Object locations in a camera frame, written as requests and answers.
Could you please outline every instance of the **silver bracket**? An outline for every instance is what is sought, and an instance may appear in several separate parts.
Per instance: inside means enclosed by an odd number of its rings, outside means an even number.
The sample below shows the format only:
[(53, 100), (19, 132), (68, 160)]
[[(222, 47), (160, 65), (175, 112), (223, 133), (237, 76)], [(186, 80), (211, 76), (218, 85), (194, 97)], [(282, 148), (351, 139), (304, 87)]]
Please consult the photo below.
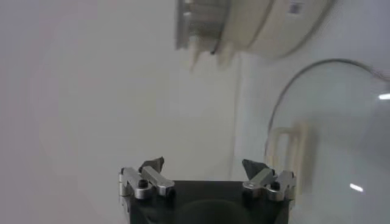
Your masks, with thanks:
[(260, 196), (261, 189), (272, 183), (274, 179), (274, 171), (265, 168), (251, 180), (243, 182), (243, 188), (251, 193), (252, 198), (257, 198)]
[(152, 196), (153, 187), (132, 167), (123, 168), (119, 173), (119, 196), (126, 197), (132, 193), (137, 199), (147, 199)]
[(291, 171), (283, 171), (274, 182), (266, 186), (272, 201), (295, 200), (297, 179)]
[(174, 193), (175, 182), (167, 180), (151, 166), (142, 168), (141, 176), (156, 187), (157, 193), (160, 196), (169, 197)]

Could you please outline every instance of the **white wall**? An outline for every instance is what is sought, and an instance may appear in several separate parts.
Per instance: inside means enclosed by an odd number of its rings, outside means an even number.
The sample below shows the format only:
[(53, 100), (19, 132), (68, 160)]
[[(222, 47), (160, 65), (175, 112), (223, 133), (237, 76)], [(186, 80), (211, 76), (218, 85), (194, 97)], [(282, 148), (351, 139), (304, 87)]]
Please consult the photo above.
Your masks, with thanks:
[(282, 88), (312, 62), (349, 58), (390, 71), (390, 2), (338, 0), (300, 49), (278, 61), (245, 55), (236, 126), (233, 179), (243, 180), (243, 158), (263, 160), (268, 121)]
[(194, 73), (175, 0), (0, 2), (0, 222), (122, 223), (117, 172), (226, 180), (239, 64)]

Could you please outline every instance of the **round object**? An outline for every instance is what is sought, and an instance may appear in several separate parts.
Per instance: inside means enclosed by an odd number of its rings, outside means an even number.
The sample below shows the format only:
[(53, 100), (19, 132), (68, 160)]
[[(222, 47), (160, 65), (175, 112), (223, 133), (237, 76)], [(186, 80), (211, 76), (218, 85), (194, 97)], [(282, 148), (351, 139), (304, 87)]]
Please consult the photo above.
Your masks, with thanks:
[[(273, 149), (279, 169), (301, 170), (290, 223), (390, 223), (389, 93), (389, 82), (348, 61), (310, 66), (285, 89), (270, 133), (298, 136)], [(303, 134), (301, 159), (292, 159)]]

